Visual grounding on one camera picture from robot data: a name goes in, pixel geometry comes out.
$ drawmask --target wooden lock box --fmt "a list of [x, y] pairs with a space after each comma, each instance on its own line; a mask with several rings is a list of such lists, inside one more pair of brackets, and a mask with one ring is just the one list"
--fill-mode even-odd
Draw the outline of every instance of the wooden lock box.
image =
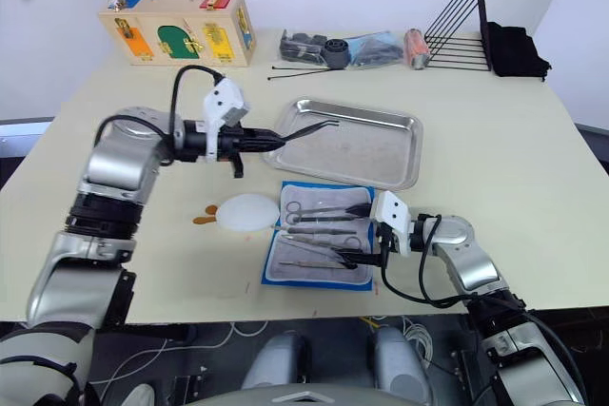
[[245, 0], [113, 0], [99, 17], [134, 65], [247, 67]]

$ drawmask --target metal tray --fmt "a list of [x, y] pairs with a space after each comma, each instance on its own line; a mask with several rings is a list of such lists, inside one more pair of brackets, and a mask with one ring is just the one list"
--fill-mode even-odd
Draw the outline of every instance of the metal tray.
[[340, 121], [264, 154], [275, 168], [343, 183], [402, 190], [419, 177], [422, 124], [414, 116], [300, 99], [275, 130], [287, 135], [327, 119]]

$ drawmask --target table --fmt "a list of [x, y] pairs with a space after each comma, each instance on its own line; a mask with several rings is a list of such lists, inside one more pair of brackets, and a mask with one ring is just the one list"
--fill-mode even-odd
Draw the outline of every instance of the table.
[[[482, 71], [404, 66], [308, 75], [268, 82], [281, 32], [259, 34], [253, 65], [226, 74], [252, 109], [244, 126], [273, 127], [300, 96], [405, 111], [424, 127], [418, 182], [400, 197], [414, 215], [457, 214], [472, 222], [511, 290], [529, 307], [608, 304], [606, 211], [609, 181], [559, 98], [539, 79]], [[0, 193], [0, 319], [25, 316], [29, 290], [76, 196], [76, 185], [102, 119], [124, 106], [168, 109], [177, 68], [130, 67], [118, 52], [66, 101], [48, 132]], [[200, 118], [211, 88], [190, 72], [179, 113]], [[375, 272], [372, 292], [262, 286], [270, 230], [233, 233], [191, 220], [211, 203], [258, 192], [278, 200], [283, 180], [323, 182], [275, 170], [244, 156], [246, 176], [230, 164], [163, 168], [144, 210], [126, 267], [138, 278], [130, 323], [298, 319], [440, 311], [392, 295]], [[389, 278], [418, 293], [419, 254], [393, 257]], [[435, 297], [454, 289], [442, 262], [427, 264]]]

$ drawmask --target black bag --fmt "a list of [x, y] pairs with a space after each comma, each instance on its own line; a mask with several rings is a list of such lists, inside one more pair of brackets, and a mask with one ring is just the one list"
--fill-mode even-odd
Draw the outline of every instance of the black bag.
[[487, 24], [495, 73], [499, 76], [538, 76], [545, 80], [552, 66], [538, 56], [533, 39], [524, 28], [503, 27], [494, 22]]

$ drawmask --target forceps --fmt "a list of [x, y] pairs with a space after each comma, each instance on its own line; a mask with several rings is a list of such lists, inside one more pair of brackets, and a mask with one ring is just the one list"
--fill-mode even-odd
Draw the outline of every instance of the forceps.
[[[355, 219], [367, 218], [370, 216], [370, 210], [372, 209], [372, 203], [358, 203], [351, 206], [330, 206], [326, 208], [312, 208], [303, 209], [300, 202], [291, 201], [285, 206], [285, 221], [287, 223], [298, 223], [298, 222], [331, 222], [331, 221], [353, 221]], [[342, 216], [311, 216], [307, 217], [307, 214], [316, 213], [333, 213], [336, 211], [343, 211], [346, 213]]]

